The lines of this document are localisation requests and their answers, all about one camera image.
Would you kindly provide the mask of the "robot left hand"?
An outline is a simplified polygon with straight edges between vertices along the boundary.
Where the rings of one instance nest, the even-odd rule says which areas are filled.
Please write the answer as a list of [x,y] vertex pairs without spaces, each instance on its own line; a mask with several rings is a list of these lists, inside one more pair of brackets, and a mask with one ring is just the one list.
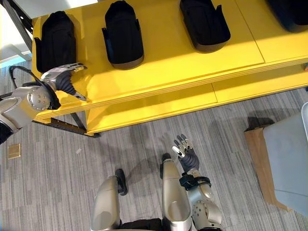
[[71,82],[72,73],[86,69],[87,67],[82,63],[65,64],[45,72],[41,76],[41,81],[47,83],[54,91],[60,90],[79,100],[86,101],[86,97],[79,93]]

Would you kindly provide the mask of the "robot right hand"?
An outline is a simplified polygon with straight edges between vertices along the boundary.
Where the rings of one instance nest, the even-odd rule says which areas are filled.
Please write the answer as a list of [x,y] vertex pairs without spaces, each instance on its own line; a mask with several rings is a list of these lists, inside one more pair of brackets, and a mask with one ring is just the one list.
[[199,158],[188,138],[183,134],[177,135],[174,143],[175,145],[172,146],[172,150],[178,155],[183,171],[199,170]]

